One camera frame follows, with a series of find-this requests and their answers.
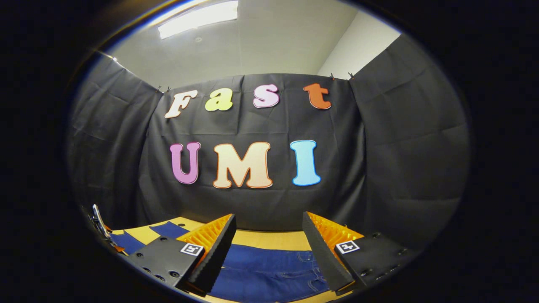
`jeans pocket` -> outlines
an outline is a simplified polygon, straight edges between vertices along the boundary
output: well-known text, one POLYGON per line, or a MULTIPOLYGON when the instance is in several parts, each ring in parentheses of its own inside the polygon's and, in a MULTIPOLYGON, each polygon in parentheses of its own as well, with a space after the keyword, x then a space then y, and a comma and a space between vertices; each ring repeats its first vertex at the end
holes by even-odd
POLYGON ((298 252, 298 259, 302 262, 313 262, 314 261, 313 252, 312 251, 298 252))
POLYGON ((329 290, 329 287, 326 284, 325 280, 319 278, 309 281, 307 285, 309 285, 310 289, 312 289, 315 293, 329 290))

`ceiling light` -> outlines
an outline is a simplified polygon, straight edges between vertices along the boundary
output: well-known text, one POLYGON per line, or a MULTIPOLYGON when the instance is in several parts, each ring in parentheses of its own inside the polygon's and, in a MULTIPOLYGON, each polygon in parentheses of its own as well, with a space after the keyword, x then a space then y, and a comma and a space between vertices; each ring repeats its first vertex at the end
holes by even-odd
POLYGON ((161 39, 176 35, 186 30, 208 24, 236 20, 238 1, 228 1, 207 6, 179 16, 158 27, 161 39))
POLYGON ((163 15, 161 15, 161 16, 155 18, 155 19, 153 19, 150 23, 148 23, 147 26, 154 26, 154 25, 156 25, 156 24, 159 24, 159 23, 161 23, 161 22, 167 20, 168 18, 170 18, 170 17, 172 17, 172 16, 174 16, 174 15, 177 15, 177 14, 181 13, 182 11, 184 11, 184 10, 186 10, 186 9, 188 9, 188 8, 191 8, 191 7, 195 6, 195 5, 199 5, 199 4, 201 4, 201 3, 203 3, 203 2, 206 2, 206 1, 208 1, 208 0, 193 0, 193 1, 189 1, 189 2, 187 2, 187 3, 185 3, 185 4, 182 4, 182 5, 178 6, 178 7, 175 8, 175 9, 172 9, 172 10, 170 10, 169 12, 167 12, 167 13, 165 13, 165 14, 163 14, 163 15))

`blue denim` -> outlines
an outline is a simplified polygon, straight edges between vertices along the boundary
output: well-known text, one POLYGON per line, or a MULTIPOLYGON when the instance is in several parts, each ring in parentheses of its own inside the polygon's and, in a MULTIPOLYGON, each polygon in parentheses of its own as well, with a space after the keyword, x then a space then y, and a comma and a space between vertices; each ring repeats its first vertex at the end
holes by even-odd
MULTIPOLYGON (((171 238, 189 232, 172 222, 150 228, 160 236, 171 238)), ((113 239, 128 254, 129 251, 140 249, 140 245, 144 246, 129 237, 113 239), (130 247, 128 250, 125 245, 137 245, 138 248, 133 250, 130 247)), ((268 250, 232 244, 223 267, 208 295, 225 300, 245 303, 290 302, 329 290, 312 251, 268 250)))

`black fabric backdrop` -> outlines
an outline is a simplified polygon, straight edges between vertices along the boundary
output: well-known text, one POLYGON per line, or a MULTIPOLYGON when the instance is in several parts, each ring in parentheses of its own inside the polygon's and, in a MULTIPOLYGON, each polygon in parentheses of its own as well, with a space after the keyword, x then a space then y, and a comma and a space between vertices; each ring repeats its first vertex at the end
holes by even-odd
POLYGON ((471 149, 462 103, 406 35, 350 84, 367 139, 362 231, 421 247, 449 221, 466 185, 471 149))
MULTIPOLYGON (((68 136, 73 183, 83 205, 97 204, 114 229, 178 216, 209 222, 234 213, 240 229, 291 231, 301 230, 301 214, 311 211, 421 247, 450 219, 466 183, 469 138, 460 100, 404 35, 350 81, 242 75, 161 93, 103 57, 76 100, 68 136), (328 89, 330 109, 310 104, 303 87, 312 83, 328 89), (279 88, 280 101, 256 108, 253 91, 266 84, 279 88), (233 106, 208 112, 209 94, 223 87, 233 90, 233 106), (198 95, 182 114, 164 118, 174 94, 193 89, 198 95), (320 183, 292 183, 296 162, 289 144, 296 140, 316 141, 320 183), (199 177, 187 185, 174 178, 169 148, 193 141, 202 145, 199 177), (213 147, 230 143, 243 157, 258 141, 271 145, 273 185, 214 188, 213 147)), ((186 151, 182 168, 189 170, 186 151)))

